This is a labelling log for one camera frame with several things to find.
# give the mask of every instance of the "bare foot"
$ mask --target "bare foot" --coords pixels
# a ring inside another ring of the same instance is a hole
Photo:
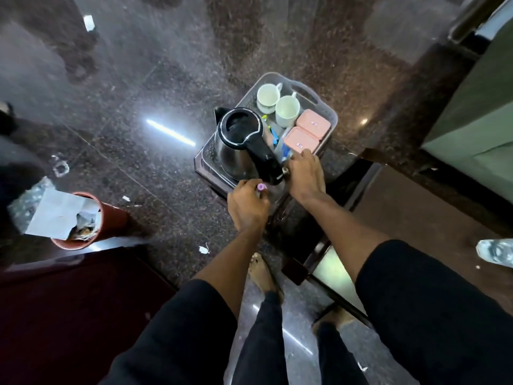
[[[249,278],[266,294],[268,291],[274,291],[279,295],[280,303],[283,303],[283,293],[279,290],[278,285],[274,281],[269,267],[264,261],[264,258],[255,252],[251,257],[248,269]]]
[[[331,310],[312,324],[314,335],[317,335],[317,330],[322,323],[331,323],[339,330],[344,324],[351,323],[355,319],[348,311],[338,305],[332,304],[328,308],[331,308]]]

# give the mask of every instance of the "white mug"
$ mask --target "white mug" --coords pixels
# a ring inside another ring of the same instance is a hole
[[[299,116],[301,105],[296,95],[294,92],[292,96],[283,96],[276,103],[276,122],[282,128],[293,126]]]
[[[274,85],[272,83],[266,83],[260,86],[256,94],[256,105],[260,112],[269,115],[274,112],[276,103],[280,97],[280,91],[282,90],[282,83]]]

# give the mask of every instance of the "hand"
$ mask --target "hand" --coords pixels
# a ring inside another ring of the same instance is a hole
[[[251,227],[265,228],[271,203],[266,190],[260,193],[260,197],[257,195],[257,185],[262,182],[260,179],[242,180],[233,193],[228,193],[228,213],[238,232]]]
[[[318,156],[310,150],[293,155],[289,161],[289,192],[301,205],[319,193],[326,193],[324,173]]]

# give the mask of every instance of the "electric kettle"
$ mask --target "electric kettle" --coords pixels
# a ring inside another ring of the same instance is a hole
[[[283,168],[263,138],[265,125],[248,108],[214,109],[215,151],[223,170],[237,181],[261,178],[277,185]]]

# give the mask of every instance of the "tray handle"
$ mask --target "tray handle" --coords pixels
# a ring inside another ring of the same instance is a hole
[[[315,105],[323,103],[323,101],[317,95],[317,93],[312,88],[306,86],[304,83],[292,81],[291,87],[293,90],[296,90],[301,96],[305,97],[307,100],[311,101]]]

